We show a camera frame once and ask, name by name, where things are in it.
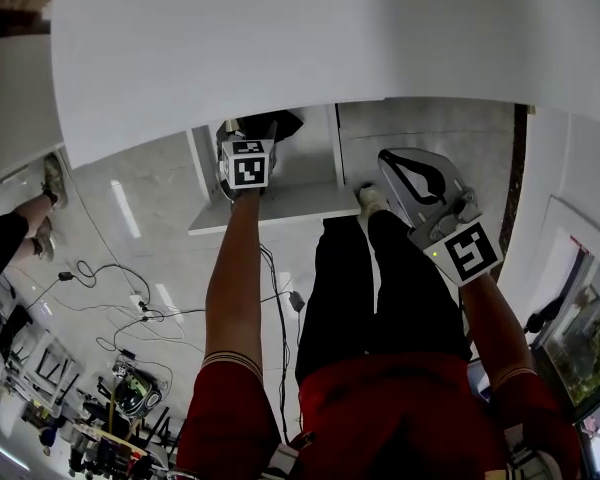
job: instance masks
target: sneaker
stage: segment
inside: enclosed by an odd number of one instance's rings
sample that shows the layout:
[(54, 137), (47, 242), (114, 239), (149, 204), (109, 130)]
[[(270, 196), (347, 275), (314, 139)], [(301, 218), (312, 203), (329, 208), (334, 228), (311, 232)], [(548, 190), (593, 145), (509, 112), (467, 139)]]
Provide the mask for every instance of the sneaker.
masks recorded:
[(365, 185), (358, 192), (358, 202), (362, 214), (369, 218), (381, 210), (391, 211), (387, 196), (375, 185)]
[(67, 206), (67, 191), (64, 188), (64, 178), (62, 166), (55, 153), (44, 157), (44, 183), (42, 190), (49, 190), (58, 197), (54, 208), (64, 208)]
[(40, 259), (52, 262), (54, 247), (53, 241), (51, 240), (51, 221), (48, 217), (42, 221), (34, 238), (38, 241), (40, 247), (42, 247), (42, 251), (39, 255)]

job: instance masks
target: tiled floor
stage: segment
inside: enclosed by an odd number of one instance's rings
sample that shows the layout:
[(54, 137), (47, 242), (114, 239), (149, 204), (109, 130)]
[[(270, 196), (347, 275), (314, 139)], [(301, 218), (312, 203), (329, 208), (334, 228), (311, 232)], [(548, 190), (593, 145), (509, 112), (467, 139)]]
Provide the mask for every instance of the tiled floor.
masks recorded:
[[(342, 153), (347, 180), (352, 184), (377, 179), (377, 152), (390, 145), (418, 145), (449, 155), (478, 190), (482, 206), (499, 229), (507, 196), (513, 105), (469, 100), (391, 100), (340, 105)], [(203, 206), (195, 169), (184, 134), (166, 137), (105, 158), (75, 171), (68, 169), (69, 206), (51, 216), (58, 244), (53, 263), (28, 259), (5, 274), (28, 305), (56, 279), (59, 271), (76, 273), (76, 262), (92, 268), (118, 261), (139, 272), (151, 287), (154, 309), (168, 311), (156, 285), (163, 285), (178, 309), (204, 307), (207, 284), (218, 253), (221, 235), (190, 237), (187, 230)], [(11, 178), (0, 189), (0, 214), (36, 195), (41, 162)], [(137, 232), (128, 225), (120, 205), (122, 187)], [(319, 221), (269, 226), (261, 240), (274, 254), (281, 276), (291, 276), (293, 288), (308, 300), (314, 273), (314, 251), (322, 233)], [(262, 297), (272, 294), (269, 272), (261, 273)], [(30, 310), (34, 319), (50, 329), (78, 358), (85, 369), (80, 387), (93, 391), (96, 377), (110, 370), (114, 353), (95, 342), (108, 340), (117, 327), (138, 315), (129, 296), (144, 293), (142, 283), (117, 269), (98, 275), (94, 289), (77, 282), (60, 283)], [(105, 304), (105, 307), (87, 309)], [(119, 309), (107, 309), (119, 306)], [(263, 303), (262, 340), (265, 389), (276, 418), (281, 377), (282, 339), (275, 301)], [(287, 379), (286, 417), (289, 435), (299, 428), (297, 386), (293, 368), (297, 353), (298, 320), (285, 314), (291, 365)], [(135, 326), (131, 335), (118, 335), (118, 345), (139, 360), (168, 366), (173, 386), (164, 402), (174, 417), (172, 427), (186, 414), (195, 376), (203, 358), (204, 314), (184, 315)], [(179, 341), (154, 341), (156, 334)], [(144, 365), (158, 378), (170, 374), (158, 365)], [(66, 464), (57, 465), (65, 472)]]

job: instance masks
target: white floor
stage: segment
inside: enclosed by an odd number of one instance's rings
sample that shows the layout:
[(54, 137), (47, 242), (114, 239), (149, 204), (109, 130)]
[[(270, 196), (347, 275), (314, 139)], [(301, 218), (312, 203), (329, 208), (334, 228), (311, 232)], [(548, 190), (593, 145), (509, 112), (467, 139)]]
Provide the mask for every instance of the white floor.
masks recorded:
[[(493, 214), (494, 229), (499, 231), (509, 180), (513, 105), (438, 99), (347, 104), (340, 106), (340, 122), (344, 169), (350, 183), (366, 181), (361, 178), (364, 176), (377, 177), (377, 151), (388, 144), (419, 145), (449, 154), (466, 181), (475, 183), (479, 197), (486, 194), (481, 199), (483, 208)], [(37, 195), (41, 179), (39, 161), (2, 185), (0, 214)], [(69, 206), (51, 216), (57, 243), (54, 262), (31, 258), (5, 271), (26, 305), (53, 283), (58, 272), (76, 274), (76, 263), (84, 260), (94, 270), (117, 261), (139, 272), (150, 285), (151, 308), (165, 313), (170, 305), (179, 310), (204, 308), (222, 236), (187, 234), (203, 199), (184, 134), (135, 147), (75, 171), (68, 169), (66, 181)], [(314, 251), (321, 233), (321, 223), (310, 221), (269, 226), (261, 236), (273, 252), (282, 285), (290, 277), (284, 289), (292, 285), (305, 301), (313, 286)], [(139, 315), (129, 296), (136, 290), (146, 295), (141, 282), (118, 269), (102, 271), (97, 281), (93, 289), (76, 281), (58, 283), (30, 310), (33, 318), (58, 336), (82, 363), (85, 373), (79, 387), (88, 391), (95, 390), (97, 376), (107, 373), (116, 357), (101, 349), (96, 337), (111, 341), (116, 328)], [(266, 265), (262, 267), (261, 293), (263, 299), (273, 293)], [(82, 311), (91, 306), (100, 307)], [(273, 300), (263, 303), (262, 311), (265, 389), (279, 420), (280, 319)], [(298, 332), (295, 316), (285, 306), (291, 350), (285, 413), (290, 436), (299, 429), (293, 370)], [(147, 327), (136, 325), (129, 334), (119, 334), (117, 344), (141, 361), (161, 363), (173, 371), (173, 385), (164, 403), (171, 408), (177, 428), (177, 420), (186, 416), (203, 359), (204, 314), (168, 318)], [(146, 364), (143, 368), (169, 381), (171, 375), (164, 366)]]

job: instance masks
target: shoe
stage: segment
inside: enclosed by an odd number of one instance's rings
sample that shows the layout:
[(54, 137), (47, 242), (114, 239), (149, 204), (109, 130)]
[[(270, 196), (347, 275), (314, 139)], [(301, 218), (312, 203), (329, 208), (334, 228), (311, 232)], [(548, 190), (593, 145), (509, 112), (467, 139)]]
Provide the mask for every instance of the shoe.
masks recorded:
[(54, 246), (51, 240), (51, 221), (48, 217), (42, 221), (34, 238), (38, 241), (40, 247), (42, 247), (42, 251), (39, 254), (40, 259), (51, 263), (54, 256)]
[(358, 192), (362, 214), (369, 218), (381, 210), (391, 211), (387, 196), (375, 185), (365, 185)]
[(64, 188), (64, 177), (62, 166), (55, 153), (44, 157), (44, 183), (42, 190), (49, 190), (58, 200), (53, 205), (54, 208), (64, 208), (67, 206), (67, 191)]

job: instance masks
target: red shirt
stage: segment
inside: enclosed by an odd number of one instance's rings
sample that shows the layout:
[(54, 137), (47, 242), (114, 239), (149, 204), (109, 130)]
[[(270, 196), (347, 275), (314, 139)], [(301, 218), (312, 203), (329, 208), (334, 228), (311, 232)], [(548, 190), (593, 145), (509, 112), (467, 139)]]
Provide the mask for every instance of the red shirt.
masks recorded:
[[(504, 430), (523, 424), (527, 446), (575, 478), (579, 447), (548, 389), (531, 373), (474, 397), (467, 365), (436, 353), (366, 355), (313, 373), (300, 389), (304, 432), (290, 478), (406, 476), (484, 479), (506, 469)], [(202, 368), (179, 446), (178, 467), (205, 480), (254, 480), (280, 437), (261, 379), (235, 362)]]

